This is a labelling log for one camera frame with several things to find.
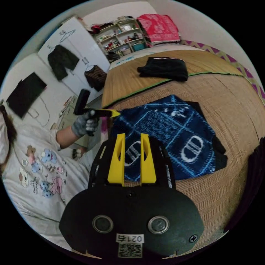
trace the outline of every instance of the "black screen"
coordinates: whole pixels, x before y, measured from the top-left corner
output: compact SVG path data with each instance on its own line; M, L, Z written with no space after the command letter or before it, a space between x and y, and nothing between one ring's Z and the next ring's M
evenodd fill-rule
M32 73L18 83L7 103L14 113L23 118L46 86L35 73Z

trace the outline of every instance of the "white wardrobe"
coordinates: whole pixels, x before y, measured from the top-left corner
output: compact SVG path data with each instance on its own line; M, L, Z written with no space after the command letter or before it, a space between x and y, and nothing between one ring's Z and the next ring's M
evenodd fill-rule
M91 88L84 73L85 71L92 69L94 65L98 65L107 73L110 63L92 36L75 17L65 22L55 33L53 33L38 52L38 56L50 69L48 55L54 50L56 45L65 47L79 58L79 62L73 71L66 69L68 76L61 82L63 82L77 96L81 89L89 90L91 94L88 102L91 102L100 96L103 89L97 92L94 88Z

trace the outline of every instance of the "basket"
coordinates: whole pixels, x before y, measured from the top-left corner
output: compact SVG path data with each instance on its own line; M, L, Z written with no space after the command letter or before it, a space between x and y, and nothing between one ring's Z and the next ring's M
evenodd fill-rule
M132 52L132 51L131 51L130 48L129 48L129 49L126 49L126 50L124 50L124 51L122 51L123 55L130 54L131 52Z

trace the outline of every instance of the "gray glove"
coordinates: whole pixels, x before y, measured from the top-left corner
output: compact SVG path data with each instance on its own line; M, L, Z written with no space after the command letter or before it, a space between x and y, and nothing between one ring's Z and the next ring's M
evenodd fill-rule
M86 112L83 115L78 116L73 123L72 131L78 138L83 137L85 134L93 136L93 133L97 130L99 125L99 119L93 118L94 114L94 110Z

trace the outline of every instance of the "blue knit blanket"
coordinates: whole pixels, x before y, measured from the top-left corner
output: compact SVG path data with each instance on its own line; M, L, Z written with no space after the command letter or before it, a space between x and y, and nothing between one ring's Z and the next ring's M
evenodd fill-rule
M141 133L156 137L171 158L176 180L215 171L215 132L189 104L171 95L121 111L111 136L125 133L125 180L140 180Z

